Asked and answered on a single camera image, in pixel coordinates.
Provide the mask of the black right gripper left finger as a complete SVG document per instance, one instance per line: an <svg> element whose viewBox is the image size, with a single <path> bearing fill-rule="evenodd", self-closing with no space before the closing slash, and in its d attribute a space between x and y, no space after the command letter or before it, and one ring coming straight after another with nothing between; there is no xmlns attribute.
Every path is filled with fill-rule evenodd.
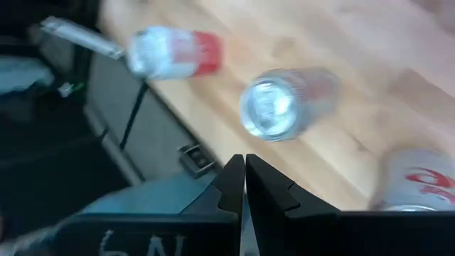
<svg viewBox="0 0 455 256"><path fill-rule="evenodd" d="M234 155L177 214L84 214L52 240L55 256L237 256L245 160Z"/></svg>

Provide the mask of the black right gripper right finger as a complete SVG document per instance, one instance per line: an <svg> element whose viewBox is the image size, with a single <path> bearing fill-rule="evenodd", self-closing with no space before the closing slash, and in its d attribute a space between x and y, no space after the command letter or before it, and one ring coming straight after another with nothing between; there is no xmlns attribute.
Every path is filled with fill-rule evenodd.
<svg viewBox="0 0 455 256"><path fill-rule="evenodd" d="M342 211L255 154L246 182L261 256L455 256L455 213Z"/></svg>

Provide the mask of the silver Diet Coke can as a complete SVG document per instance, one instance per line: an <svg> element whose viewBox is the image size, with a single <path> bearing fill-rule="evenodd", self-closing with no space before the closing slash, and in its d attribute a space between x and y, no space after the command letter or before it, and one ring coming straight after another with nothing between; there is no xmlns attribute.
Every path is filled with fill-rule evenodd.
<svg viewBox="0 0 455 256"><path fill-rule="evenodd" d="M372 210L455 211L455 161L431 149L396 149L386 154Z"/></svg>
<svg viewBox="0 0 455 256"><path fill-rule="evenodd" d="M240 96L241 122L265 141L294 139L335 111L340 87L325 68L268 70Z"/></svg>

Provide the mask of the pink and silver Spindrift can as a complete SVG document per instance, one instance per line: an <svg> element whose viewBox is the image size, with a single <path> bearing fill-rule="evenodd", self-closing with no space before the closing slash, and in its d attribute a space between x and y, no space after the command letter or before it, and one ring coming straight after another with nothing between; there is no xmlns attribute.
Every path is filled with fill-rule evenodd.
<svg viewBox="0 0 455 256"><path fill-rule="evenodd" d="M131 72L142 78L190 78L216 73L223 45L212 33L150 26L131 39L126 60Z"/></svg>

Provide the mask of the grey metal corner bracket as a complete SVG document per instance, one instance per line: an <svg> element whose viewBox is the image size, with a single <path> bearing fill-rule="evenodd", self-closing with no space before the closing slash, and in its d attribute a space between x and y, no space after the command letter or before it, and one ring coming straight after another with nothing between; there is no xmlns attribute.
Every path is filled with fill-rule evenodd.
<svg viewBox="0 0 455 256"><path fill-rule="evenodd" d="M185 145L178 149L182 167L194 179L200 178L215 166L213 157L200 145Z"/></svg>

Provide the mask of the white perforated metal bracket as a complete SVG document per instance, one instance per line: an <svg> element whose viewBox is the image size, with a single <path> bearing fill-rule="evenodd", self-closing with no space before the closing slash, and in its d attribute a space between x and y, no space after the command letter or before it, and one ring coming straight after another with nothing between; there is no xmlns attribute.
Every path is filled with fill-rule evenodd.
<svg viewBox="0 0 455 256"><path fill-rule="evenodd" d="M119 44L72 21L49 16L40 25L49 34L112 59L119 60L124 55L124 49Z"/></svg>

